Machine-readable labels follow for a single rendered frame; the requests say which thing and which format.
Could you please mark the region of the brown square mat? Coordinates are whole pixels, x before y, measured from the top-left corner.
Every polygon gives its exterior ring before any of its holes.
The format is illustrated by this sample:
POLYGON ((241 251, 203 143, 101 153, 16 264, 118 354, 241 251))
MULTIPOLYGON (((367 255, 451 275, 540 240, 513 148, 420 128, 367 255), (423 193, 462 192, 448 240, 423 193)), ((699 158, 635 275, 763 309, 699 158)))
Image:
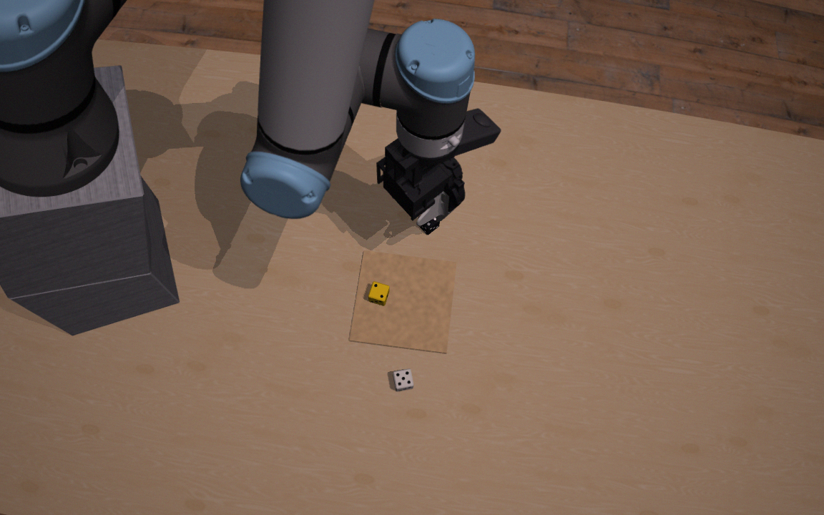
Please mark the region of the brown square mat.
POLYGON ((364 250, 350 340, 447 354, 456 262, 364 250), (389 285, 386 305, 368 300, 389 285))

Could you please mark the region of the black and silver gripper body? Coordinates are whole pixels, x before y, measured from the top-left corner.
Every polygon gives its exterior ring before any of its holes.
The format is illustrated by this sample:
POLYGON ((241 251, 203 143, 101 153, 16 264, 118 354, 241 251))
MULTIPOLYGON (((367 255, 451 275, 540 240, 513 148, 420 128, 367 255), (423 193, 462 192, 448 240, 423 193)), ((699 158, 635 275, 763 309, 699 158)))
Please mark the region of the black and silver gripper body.
POLYGON ((383 188, 413 221, 434 205, 435 197, 454 185, 454 178, 462 179, 460 163, 453 157, 458 146, 447 155, 429 159, 414 155, 396 138, 376 163, 377 182, 383 181, 383 188))

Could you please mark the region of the grey die with black pips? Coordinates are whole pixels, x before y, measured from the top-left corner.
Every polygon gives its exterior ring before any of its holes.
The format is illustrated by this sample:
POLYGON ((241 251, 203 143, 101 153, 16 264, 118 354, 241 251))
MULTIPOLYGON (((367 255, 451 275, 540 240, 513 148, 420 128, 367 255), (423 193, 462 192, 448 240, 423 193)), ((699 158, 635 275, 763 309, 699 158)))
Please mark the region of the grey die with black pips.
POLYGON ((403 371, 394 371, 393 383, 395 383, 396 391, 405 391, 406 389, 413 389, 414 381, 410 368, 403 369, 403 371))

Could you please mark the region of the yellow die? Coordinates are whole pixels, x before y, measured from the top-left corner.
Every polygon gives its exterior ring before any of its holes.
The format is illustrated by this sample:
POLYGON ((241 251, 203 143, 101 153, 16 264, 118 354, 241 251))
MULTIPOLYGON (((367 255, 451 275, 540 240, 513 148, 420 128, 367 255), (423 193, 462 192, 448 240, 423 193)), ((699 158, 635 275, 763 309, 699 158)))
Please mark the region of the yellow die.
POLYGON ((385 285, 382 283, 375 283, 373 281, 371 285, 371 289, 368 294, 368 300, 371 303, 376 303, 378 305, 386 305, 387 296, 389 294, 390 287, 389 285, 385 285))

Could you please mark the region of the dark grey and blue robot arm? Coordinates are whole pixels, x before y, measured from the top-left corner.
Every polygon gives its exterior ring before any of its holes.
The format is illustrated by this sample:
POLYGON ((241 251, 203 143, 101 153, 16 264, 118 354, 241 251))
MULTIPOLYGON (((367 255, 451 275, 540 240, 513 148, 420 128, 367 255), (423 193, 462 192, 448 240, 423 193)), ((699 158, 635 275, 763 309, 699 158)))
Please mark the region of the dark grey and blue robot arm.
MULTIPOLYGON (((65 195, 110 165, 117 110, 92 50, 125 2, 0 0, 1 188, 65 195)), ((481 109, 467 111, 475 49, 466 31, 443 19, 402 34, 369 29, 374 3, 264 0, 256 140, 241 187, 268 214, 316 212, 361 104, 395 109, 403 147, 429 159, 499 136, 481 109)))

